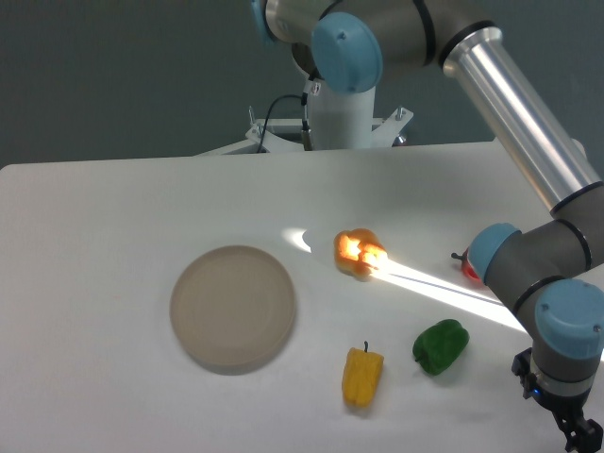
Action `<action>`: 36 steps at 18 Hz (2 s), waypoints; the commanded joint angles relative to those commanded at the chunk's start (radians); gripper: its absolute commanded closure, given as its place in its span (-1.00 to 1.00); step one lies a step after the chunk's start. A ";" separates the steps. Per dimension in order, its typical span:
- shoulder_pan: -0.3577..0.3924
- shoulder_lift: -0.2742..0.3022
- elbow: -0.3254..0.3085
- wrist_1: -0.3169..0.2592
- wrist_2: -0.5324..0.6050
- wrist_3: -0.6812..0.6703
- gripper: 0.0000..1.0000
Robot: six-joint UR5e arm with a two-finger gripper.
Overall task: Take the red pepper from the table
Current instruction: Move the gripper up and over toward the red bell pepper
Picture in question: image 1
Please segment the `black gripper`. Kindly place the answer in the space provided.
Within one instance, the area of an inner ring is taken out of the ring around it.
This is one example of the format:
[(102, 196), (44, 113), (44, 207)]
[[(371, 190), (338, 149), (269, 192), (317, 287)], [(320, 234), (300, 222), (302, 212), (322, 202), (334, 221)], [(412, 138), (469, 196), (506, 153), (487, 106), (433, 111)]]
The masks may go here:
[(575, 383), (553, 379), (535, 364), (530, 348), (514, 357), (512, 373), (519, 378), (523, 397), (534, 400), (552, 414), (565, 437), (566, 452), (598, 452), (602, 448), (603, 427), (593, 419), (586, 419), (583, 413), (592, 378)]

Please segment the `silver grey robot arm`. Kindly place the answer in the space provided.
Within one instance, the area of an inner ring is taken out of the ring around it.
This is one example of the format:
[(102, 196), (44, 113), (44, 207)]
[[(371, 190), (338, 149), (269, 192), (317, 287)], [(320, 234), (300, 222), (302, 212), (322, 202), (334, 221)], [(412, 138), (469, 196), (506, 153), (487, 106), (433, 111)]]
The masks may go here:
[(603, 351), (603, 292), (581, 275), (603, 262), (603, 183), (502, 45), (465, 1), (255, 1), (261, 36), (292, 45), (335, 92), (359, 94), (389, 71), (437, 62), (470, 97), (551, 221), (482, 230), (466, 259), (531, 337), (513, 360), (527, 398), (550, 411), (570, 452), (603, 429), (583, 406)]

